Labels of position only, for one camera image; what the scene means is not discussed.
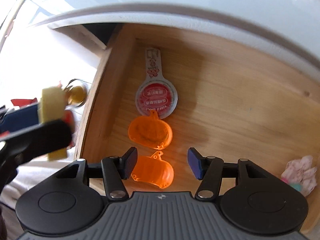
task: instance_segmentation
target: wooden drawer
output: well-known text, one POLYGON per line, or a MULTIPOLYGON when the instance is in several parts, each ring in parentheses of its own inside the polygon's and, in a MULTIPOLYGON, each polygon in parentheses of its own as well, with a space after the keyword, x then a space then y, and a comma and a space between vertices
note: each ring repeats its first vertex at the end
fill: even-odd
MULTIPOLYGON (((187 163, 187 150, 225 162, 248 158, 280 177, 289 160, 313 155, 319 166, 320 86, 260 51, 220 37, 175 28, 126 24, 110 40, 98 67, 78 134, 77 158, 99 162, 131 146, 139 155, 156 150, 129 140, 130 122, 139 113, 135 94, 145 80, 146 47, 161 50, 164 77, 178 92, 175 111, 165 119, 173 140, 163 159, 174 168, 165 190, 133 179, 129 193, 191 191, 200 184, 187 163)), ((220 193, 234 186, 223 179, 220 193)), ((320 190, 309 195, 302 231, 319 218, 320 190)))

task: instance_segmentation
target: wooden surface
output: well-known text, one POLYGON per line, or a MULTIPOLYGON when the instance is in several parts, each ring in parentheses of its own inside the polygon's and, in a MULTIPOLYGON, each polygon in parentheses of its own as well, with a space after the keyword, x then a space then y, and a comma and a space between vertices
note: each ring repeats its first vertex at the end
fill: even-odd
MULTIPOLYGON (((102 76, 97 76, 100 85, 79 156, 98 162, 105 156, 120 156, 131 146, 137 147, 139 155, 155 152, 127 136, 130 122, 139 116, 134 99, 145 79, 147 46, 161 50, 163 75, 178 92, 175 111, 164 119, 172 127, 173 140, 163 150, 162 158, 173 166, 175 175, 172 185, 164 190, 130 178, 124 182, 129 193, 142 190, 194 194, 200 182, 187 163, 189 147, 225 162, 248 158, 278 177, 289 160, 305 155, 313 155, 314 164, 320 165, 317 83, 278 60, 233 41, 148 25, 125 25, 120 31, 102 76)), ((223 179, 220 193, 233 185, 234 180, 223 179)), ((319 218, 319 195, 316 188, 308 197, 310 210, 304 232, 319 218)))

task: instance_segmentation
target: orange pumpkin-shaped container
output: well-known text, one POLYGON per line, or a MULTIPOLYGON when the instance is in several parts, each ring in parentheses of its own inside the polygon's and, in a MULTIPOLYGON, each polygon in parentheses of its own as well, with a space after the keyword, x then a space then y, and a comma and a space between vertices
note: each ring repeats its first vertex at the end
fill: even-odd
POLYGON ((161 159, 162 151, 156 151, 151 157, 138 156, 138 161, 131 176, 135 181, 148 182, 159 188, 169 187, 174 171, 170 163, 161 159))
POLYGON ((165 149, 172 141, 172 129, 159 119, 156 110, 150 116, 139 116, 129 125, 130 140, 156 150, 165 149))

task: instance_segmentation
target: transparent orange plastic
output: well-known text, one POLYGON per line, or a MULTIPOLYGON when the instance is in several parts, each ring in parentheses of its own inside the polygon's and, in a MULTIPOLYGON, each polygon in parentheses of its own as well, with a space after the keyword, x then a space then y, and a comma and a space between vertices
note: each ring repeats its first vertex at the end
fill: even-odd
POLYGON ((156 151, 151 157, 138 156, 138 161, 131 176, 135 181, 143 181, 158 186, 169 187, 174 171, 170 163, 161 159, 162 151, 156 151))
POLYGON ((139 116, 129 125, 130 140, 156 150, 165 149, 172 141, 172 129, 159 119, 156 110, 150 116, 139 116))

